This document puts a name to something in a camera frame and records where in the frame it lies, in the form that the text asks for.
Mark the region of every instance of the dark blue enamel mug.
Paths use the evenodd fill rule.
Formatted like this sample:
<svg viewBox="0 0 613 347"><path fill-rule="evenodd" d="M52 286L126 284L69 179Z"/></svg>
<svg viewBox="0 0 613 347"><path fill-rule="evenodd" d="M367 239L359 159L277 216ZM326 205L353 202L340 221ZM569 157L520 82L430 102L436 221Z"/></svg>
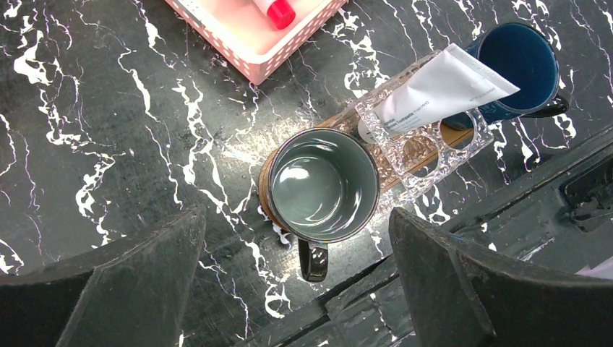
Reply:
<svg viewBox="0 0 613 347"><path fill-rule="evenodd" d="M479 107L488 124L519 116L544 118L568 111L568 99L560 95L560 68L553 48L530 26L507 23L481 34L465 48L481 63L520 88L520 91ZM464 113L443 119L455 129L470 129Z"/></svg>

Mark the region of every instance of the black mug handle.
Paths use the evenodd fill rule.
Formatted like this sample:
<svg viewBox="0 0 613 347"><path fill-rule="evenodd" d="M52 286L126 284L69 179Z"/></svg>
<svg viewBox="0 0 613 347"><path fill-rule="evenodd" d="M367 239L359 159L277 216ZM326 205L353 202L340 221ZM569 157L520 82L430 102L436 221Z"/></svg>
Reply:
<svg viewBox="0 0 613 347"><path fill-rule="evenodd" d="M321 282L327 275L327 245L298 239L302 278L306 282Z"/></svg>
<svg viewBox="0 0 613 347"><path fill-rule="evenodd" d="M573 99L570 93L567 93L564 90L559 90L554 98L554 104L550 106L545 106L540 110L524 114L523 118L546 118L553 117L559 114L565 113L568 111L570 101Z"/></svg>

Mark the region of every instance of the pink plastic basket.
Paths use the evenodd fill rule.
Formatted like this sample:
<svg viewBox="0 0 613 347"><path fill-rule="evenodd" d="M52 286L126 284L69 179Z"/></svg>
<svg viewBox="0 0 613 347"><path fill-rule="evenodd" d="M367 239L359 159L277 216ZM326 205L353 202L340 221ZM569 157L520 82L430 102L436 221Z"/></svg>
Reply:
<svg viewBox="0 0 613 347"><path fill-rule="evenodd" d="M252 0L166 0L256 85L272 74L348 0L289 0L296 19L276 30Z"/></svg>

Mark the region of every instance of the red cap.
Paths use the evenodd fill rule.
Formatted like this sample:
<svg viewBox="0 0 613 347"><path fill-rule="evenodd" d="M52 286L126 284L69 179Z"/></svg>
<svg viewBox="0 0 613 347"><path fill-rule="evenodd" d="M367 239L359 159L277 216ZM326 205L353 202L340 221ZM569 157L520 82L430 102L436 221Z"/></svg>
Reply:
<svg viewBox="0 0 613 347"><path fill-rule="evenodd" d="M266 13L268 18L273 21L273 24L279 30L287 28L296 18L296 13L291 8L287 0L277 0L268 7Z"/></svg>

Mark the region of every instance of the countertop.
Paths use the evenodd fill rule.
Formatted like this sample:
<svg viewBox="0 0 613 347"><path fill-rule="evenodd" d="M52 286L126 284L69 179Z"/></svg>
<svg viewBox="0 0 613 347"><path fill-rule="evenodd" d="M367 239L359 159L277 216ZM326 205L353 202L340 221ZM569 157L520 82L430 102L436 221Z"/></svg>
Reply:
<svg viewBox="0 0 613 347"><path fill-rule="evenodd" d="M572 109L492 125L495 141L414 204L433 223L512 184L613 123L605 0L350 1L254 86L161 0L0 5L0 275L23 274L208 207L184 346L228 346L391 254L387 215L330 247L328 279L301 279L296 240L257 198L285 139L448 43L496 23L537 27ZM400 187L383 199L392 205Z"/></svg>

